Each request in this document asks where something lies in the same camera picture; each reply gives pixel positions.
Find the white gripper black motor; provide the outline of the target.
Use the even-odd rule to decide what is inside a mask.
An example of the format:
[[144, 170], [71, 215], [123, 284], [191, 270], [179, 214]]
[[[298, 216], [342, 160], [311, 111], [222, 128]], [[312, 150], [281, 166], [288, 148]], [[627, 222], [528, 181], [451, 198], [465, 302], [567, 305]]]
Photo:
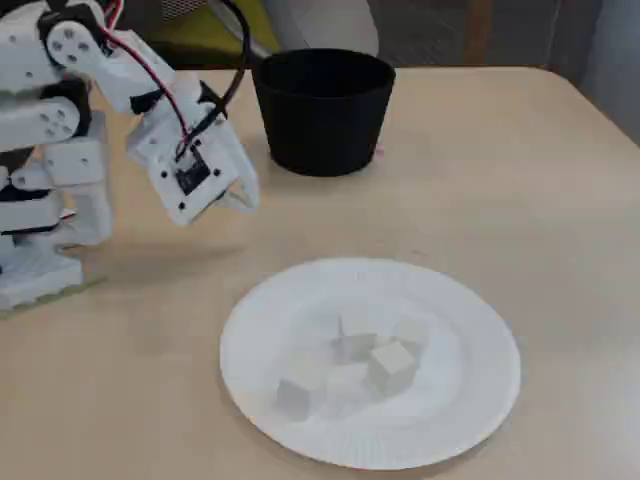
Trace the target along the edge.
[[[222, 100], [205, 82], [174, 82], [169, 90], [188, 133]], [[145, 133], [167, 127], [178, 139], [186, 136], [170, 100], [159, 89], [133, 96], [132, 112], [141, 116], [139, 127]], [[220, 130], [222, 151], [235, 171], [233, 184], [238, 187], [229, 186], [219, 203], [239, 211], [255, 210], [259, 207], [259, 177], [232, 124], [223, 122]]]

